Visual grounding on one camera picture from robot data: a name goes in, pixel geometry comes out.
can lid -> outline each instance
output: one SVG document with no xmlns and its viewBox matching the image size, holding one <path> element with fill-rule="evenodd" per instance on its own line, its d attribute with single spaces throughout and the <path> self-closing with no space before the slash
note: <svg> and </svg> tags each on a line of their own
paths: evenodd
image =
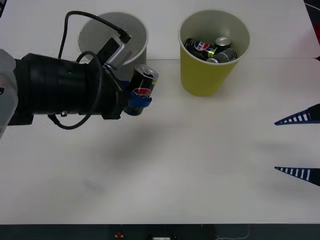
<svg viewBox="0 0 320 240">
<path fill-rule="evenodd" d="M 206 62 L 208 62 L 208 63 L 214 63 L 214 64 L 219 64 L 220 62 L 217 60 L 217 59 L 215 59 L 215 58 L 208 58 L 207 60 L 206 60 Z"/>
<path fill-rule="evenodd" d="M 231 44 L 231 41 L 228 38 L 222 36 L 222 37 L 218 37 L 215 40 L 215 44 L 220 46 L 220 47 L 226 47 L 226 46 Z"/>
<path fill-rule="evenodd" d="M 159 74 L 157 73 L 157 71 L 147 65 L 138 64 L 135 66 L 135 70 L 146 78 L 149 78 L 149 79 L 159 78 Z"/>
</svg>

cup rim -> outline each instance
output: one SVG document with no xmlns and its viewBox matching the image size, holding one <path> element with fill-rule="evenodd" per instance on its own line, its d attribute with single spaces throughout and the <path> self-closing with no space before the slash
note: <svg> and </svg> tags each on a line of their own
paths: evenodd
<svg viewBox="0 0 320 240">
<path fill-rule="evenodd" d="M 204 61 L 204 60 L 201 60 L 200 58 L 197 58 L 195 56 L 193 56 L 187 49 L 186 47 L 184 46 L 184 43 L 182 42 L 182 39 L 181 39 L 181 28 L 182 28 L 182 25 L 185 23 L 185 21 L 190 18 L 191 16 L 197 14 L 197 13 L 201 13 L 201 12 L 207 12 L 207 11 L 218 11 L 218 12 L 223 12 L 223 13 L 226 13 L 226 14 L 230 14 L 232 16 L 234 16 L 235 18 L 237 18 L 247 29 L 248 33 L 249 33 L 249 46 L 248 48 L 246 49 L 246 51 L 242 54 L 241 57 L 238 57 L 236 60 L 233 60 L 233 61 L 229 61 L 229 62 L 224 62 L 224 63 L 214 63 L 214 62 L 208 62 L 208 61 Z M 179 29 L 178 29 L 178 38 L 179 38 L 179 43 L 180 43 L 180 47 L 183 48 L 183 50 L 186 52 L 186 54 L 188 54 L 191 58 L 199 61 L 199 62 L 202 62 L 204 64 L 207 64 L 207 65 L 212 65 L 212 66 L 227 66 L 227 65 L 231 65 L 231 64 L 235 64 L 237 62 L 239 62 L 249 51 L 250 47 L 251 47 L 251 34 L 250 34 L 250 31 L 249 31 L 249 28 L 248 28 L 248 25 L 245 24 L 245 22 L 239 18 L 238 16 L 234 15 L 233 13 L 229 12 L 229 11 L 226 11 L 226 10 L 223 10 L 223 9 L 214 9 L 214 8 L 211 8 L 211 9 L 203 9 L 203 10 L 197 10 L 195 12 L 193 12 L 191 15 L 187 16 L 180 24 L 179 26 Z"/>
</svg>

pepsi can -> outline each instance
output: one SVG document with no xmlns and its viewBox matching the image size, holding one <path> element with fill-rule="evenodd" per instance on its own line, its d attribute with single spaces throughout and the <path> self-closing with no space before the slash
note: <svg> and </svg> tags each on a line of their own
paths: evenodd
<svg viewBox="0 0 320 240">
<path fill-rule="evenodd" d="M 204 61 L 212 58 L 219 51 L 219 48 L 214 45 L 192 38 L 187 38 L 183 45 L 189 53 Z"/>
<path fill-rule="evenodd" d="M 150 98 L 150 95 L 159 78 L 159 74 L 147 65 L 138 64 L 127 87 L 127 91 L 140 98 Z M 138 116 L 142 113 L 143 107 L 128 106 L 124 111 L 131 116 Z"/>
</svg>

white cable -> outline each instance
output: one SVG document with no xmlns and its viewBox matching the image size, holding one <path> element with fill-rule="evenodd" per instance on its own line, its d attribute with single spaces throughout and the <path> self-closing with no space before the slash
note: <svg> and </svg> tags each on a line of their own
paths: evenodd
<svg viewBox="0 0 320 240">
<path fill-rule="evenodd" d="M 215 240 L 243 240 L 246 239 L 247 237 L 249 237 L 250 235 L 250 224 L 248 224 L 248 234 L 244 237 L 237 237 L 237 238 L 229 238 L 229 237 L 219 237 L 217 236 L 217 238 Z"/>
<path fill-rule="evenodd" d="M 312 6 L 312 5 L 308 4 L 308 3 L 305 3 L 305 5 L 307 5 L 307 6 L 311 7 L 311 8 L 314 8 L 314 9 L 317 9 L 318 11 L 320 11 L 319 8 L 317 8 L 317 7 L 315 7 L 315 6 Z"/>
</svg>

black cable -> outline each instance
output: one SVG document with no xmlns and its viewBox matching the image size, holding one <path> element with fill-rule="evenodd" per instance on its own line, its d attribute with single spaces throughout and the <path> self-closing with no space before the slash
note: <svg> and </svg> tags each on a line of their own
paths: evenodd
<svg viewBox="0 0 320 240">
<path fill-rule="evenodd" d="M 77 58 L 76 62 L 79 63 L 81 61 L 81 59 L 86 55 L 91 55 L 94 58 L 94 60 L 96 61 L 96 64 L 98 66 L 99 86 L 98 86 L 97 94 L 96 94 L 95 100 L 93 102 L 93 105 L 92 105 L 90 111 L 85 115 L 85 117 L 81 121 L 79 121 L 75 125 L 65 126 L 60 123 L 60 121 L 57 119 L 56 115 L 48 115 L 48 117 L 53 121 L 54 124 L 56 124 L 58 127 L 65 129 L 65 130 L 73 130 L 73 129 L 76 129 L 76 128 L 80 127 L 81 125 L 83 125 L 91 117 L 91 115 L 97 110 L 99 100 L 101 97 L 102 81 L 103 81 L 104 73 L 103 73 L 103 68 L 101 66 L 101 63 L 98 59 L 98 56 L 96 54 L 94 54 L 92 51 L 85 51 L 80 54 L 80 56 Z"/>
<path fill-rule="evenodd" d="M 65 46 L 65 42 L 66 42 L 66 38 L 67 38 L 67 32 L 68 32 L 68 21 L 69 21 L 69 17 L 71 15 L 85 16 L 85 17 L 94 19 L 94 20 L 96 20 L 96 21 L 98 21 L 100 23 L 103 23 L 103 24 L 107 25 L 108 27 L 116 30 L 120 34 L 120 40 L 125 44 L 130 40 L 130 36 L 128 35 L 128 33 L 126 31 L 124 31 L 120 27 L 112 24 L 111 22 L 108 22 L 108 21 L 104 20 L 103 18 L 101 18 L 99 16 L 96 16 L 94 14 L 91 14 L 91 13 L 88 13 L 88 12 L 84 12 L 84 11 L 70 11 L 65 15 L 65 18 L 64 18 L 63 37 L 62 37 L 62 42 L 61 42 L 61 46 L 60 46 L 60 50 L 59 50 L 58 59 L 61 59 L 62 52 L 64 50 L 64 46 Z"/>
</svg>

